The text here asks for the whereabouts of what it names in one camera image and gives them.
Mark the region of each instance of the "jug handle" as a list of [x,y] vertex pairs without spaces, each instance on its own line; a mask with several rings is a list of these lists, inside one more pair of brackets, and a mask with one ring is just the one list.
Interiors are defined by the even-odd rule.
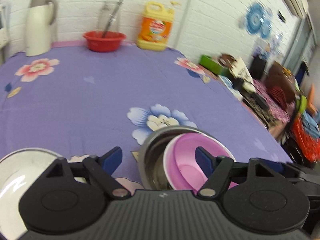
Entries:
[[48,0],[48,2],[53,4],[52,18],[49,22],[49,25],[52,25],[57,18],[58,2],[57,2],[57,0]]
[[160,7],[160,10],[161,12],[165,11],[165,7],[162,3],[158,3],[158,2],[149,2],[146,6],[146,11],[147,12],[151,12],[151,11],[156,11],[156,10],[151,10],[151,5],[155,5],[155,6],[159,6]]

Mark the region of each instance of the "pink cloth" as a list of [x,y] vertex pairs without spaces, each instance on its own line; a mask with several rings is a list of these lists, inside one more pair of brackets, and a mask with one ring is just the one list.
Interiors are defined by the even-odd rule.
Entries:
[[287,123],[290,121],[290,117],[293,113],[295,102],[292,102],[287,105],[287,110],[284,111],[280,108],[280,106],[277,105],[275,101],[268,95],[267,93],[267,88],[264,85],[263,82],[259,80],[253,80],[254,86],[256,88],[257,93],[262,96],[268,103],[269,105],[269,110],[271,114],[277,118],[278,120]]

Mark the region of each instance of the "silver screw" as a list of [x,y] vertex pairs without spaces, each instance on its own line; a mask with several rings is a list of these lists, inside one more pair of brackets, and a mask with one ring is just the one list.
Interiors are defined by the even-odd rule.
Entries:
[[116,188],[112,191],[115,197],[125,197],[129,192],[125,188]]
[[216,191],[212,188],[203,188],[200,190],[200,195],[204,197],[213,197]]
[[165,198],[165,197],[167,197],[167,196],[168,196],[167,193],[160,193],[160,194],[159,194],[159,197],[161,197],[161,198]]

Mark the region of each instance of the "stainless steel bowl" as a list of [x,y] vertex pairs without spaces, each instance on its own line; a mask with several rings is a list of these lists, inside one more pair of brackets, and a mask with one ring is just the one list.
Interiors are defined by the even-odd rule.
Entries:
[[164,173],[163,153],[167,144],[182,133],[197,132],[213,138],[210,134],[189,126],[161,128],[145,140],[139,150],[138,166],[145,189],[166,190],[170,185]]

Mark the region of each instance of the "yellow jug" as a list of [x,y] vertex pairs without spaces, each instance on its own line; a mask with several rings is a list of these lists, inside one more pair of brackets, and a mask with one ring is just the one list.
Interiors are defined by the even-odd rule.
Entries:
[[137,46],[141,49],[164,50],[167,47],[173,18],[172,8],[166,9],[161,3],[148,2],[143,14]]

